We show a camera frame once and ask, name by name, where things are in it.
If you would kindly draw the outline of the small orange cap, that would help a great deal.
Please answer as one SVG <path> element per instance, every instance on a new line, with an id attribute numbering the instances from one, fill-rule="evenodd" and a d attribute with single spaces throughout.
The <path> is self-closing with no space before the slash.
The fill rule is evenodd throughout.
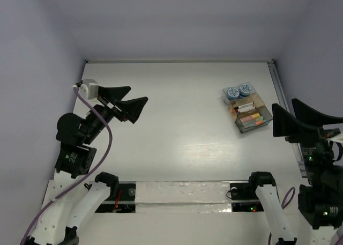
<path id="1" fill-rule="evenodd" d="M 256 113 L 256 114 L 253 114 L 251 115 L 253 119 L 256 119 L 256 118 L 259 118 L 260 117 L 260 114 L 259 113 Z"/>

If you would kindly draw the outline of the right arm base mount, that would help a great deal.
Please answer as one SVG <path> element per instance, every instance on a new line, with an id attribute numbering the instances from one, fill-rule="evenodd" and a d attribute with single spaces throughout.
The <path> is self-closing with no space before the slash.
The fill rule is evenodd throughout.
<path id="1" fill-rule="evenodd" d="M 248 182 L 231 182 L 226 197 L 231 201 L 232 212 L 263 212 L 264 208 Z"/>

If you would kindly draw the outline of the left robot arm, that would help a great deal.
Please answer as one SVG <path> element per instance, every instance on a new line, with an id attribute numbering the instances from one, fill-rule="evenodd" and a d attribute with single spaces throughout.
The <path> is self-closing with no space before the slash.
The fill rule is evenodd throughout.
<path id="1" fill-rule="evenodd" d="M 30 223 L 21 244 L 78 244 L 79 235 L 106 199 L 120 195 L 118 177 L 101 172 L 87 182 L 105 161 L 113 143 L 109 122 L 136 123 L 148 97 L 124 101 L 129 86 L 103 87 L 93 80 L 74 84 L 78 99 L 89 108 L 85 118 L 61 116 L 56 139 L 60 151 L 44 204 Z"/>

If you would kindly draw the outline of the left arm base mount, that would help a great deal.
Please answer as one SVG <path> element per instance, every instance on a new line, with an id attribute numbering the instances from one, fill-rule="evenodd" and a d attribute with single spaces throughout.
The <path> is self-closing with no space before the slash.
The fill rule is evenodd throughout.
<path id="1" fill-rule="evenodd" d="M 120 182 L 118 192 L 107 198 L 96 213 L 135 213 L 136 182 Z"/>

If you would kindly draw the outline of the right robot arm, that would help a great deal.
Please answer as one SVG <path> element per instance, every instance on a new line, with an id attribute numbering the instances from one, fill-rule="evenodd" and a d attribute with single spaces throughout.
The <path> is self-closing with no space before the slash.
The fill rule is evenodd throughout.
<path id="1" fill-rule="evenodd" d="M 266 216 L 272 244 L 330 244 L 342 226 L 342 166 L 335 165 L 332 146 L 342 149 L 342 132 L 326 125 L 342 123 L 341 117 L 320 113 L 299 99 L 292 99 L 294 115 L 272 105 L 273 136 L 298 144 L 308 185 L 299 186 L 299 231 L 294 234 L 281 207 L 277 185 L 269 172 L 253 172 L 247 192 L 258 198 Z"/>

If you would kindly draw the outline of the green highlighter pen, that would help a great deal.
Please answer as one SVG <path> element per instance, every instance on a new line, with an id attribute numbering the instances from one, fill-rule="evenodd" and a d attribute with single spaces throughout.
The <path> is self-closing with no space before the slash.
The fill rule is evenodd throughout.
<path id="1" fill-rule="evenodd" d="M 264 120 L 264 118 L 262 116 L 259 117 L 259 118 L 254 119 L 254 121 L 263 121 L 263 120 Z"/>

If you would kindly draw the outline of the black whiteboard marker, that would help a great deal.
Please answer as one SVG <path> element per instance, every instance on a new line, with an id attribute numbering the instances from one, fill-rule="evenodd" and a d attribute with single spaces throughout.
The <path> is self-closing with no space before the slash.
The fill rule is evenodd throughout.
<path id="1" fill-rule="evenodd" d="M 253 102 L 250 102 L 250 103 L 246 103 L 246 104 L 240 105 L 240 106 L 238 106 L 237 108 L 244 108 L 244 107 L 248 107 L 248 106 L 253 106 Z"/>

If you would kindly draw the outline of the orange highlighter pen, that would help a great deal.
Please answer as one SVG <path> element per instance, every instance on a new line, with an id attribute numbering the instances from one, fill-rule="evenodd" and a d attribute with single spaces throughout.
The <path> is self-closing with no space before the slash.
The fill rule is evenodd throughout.
<path id="1" fill-rule="evenodd" d="M 258 120 L 258 121 L 254 121 L 254 122 L 249 123 L 249 125 L 258 126 L 258 125 L 263 124 L 264 122 L 265 122 L 264 120 Z"/>
<path id="2" fill-rule="evenodd" d="M 260 114 L 259 113 L 255 113 L 255 114 L 252 114 L 250 116 L 247 116 L 245 119 L 246 119 L 246 121 L 252 121 L 252 120 L 257 119 L 259 117 L 260 117 Z"/>

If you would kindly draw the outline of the blue patterned tape roll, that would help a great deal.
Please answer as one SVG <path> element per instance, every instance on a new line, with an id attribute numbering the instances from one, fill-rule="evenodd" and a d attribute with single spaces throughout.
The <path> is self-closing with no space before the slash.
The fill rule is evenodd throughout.
<path id="1" fill-rule="evenodd" d="M 226 90 L 226 96 L 229 100 L 236 100 L 240 97 L 240 91 L 236 87 L 229 87 Z"/>

